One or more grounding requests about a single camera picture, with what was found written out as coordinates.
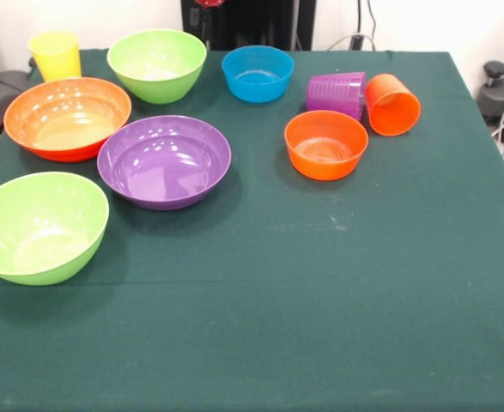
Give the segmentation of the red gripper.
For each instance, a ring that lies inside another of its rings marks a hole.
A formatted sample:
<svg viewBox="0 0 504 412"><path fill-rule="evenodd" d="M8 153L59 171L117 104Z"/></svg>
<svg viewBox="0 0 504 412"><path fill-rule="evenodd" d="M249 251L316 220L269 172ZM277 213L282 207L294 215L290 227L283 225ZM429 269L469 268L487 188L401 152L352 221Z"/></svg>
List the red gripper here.
<svg viewBox="0 0 504 412"><path fill-rule="evenodd" d="M211 9L222 6L225 0L195 0L203 9ZM189 14L189 22L191 25L198 24L198 8L191 8Z"/></svg>

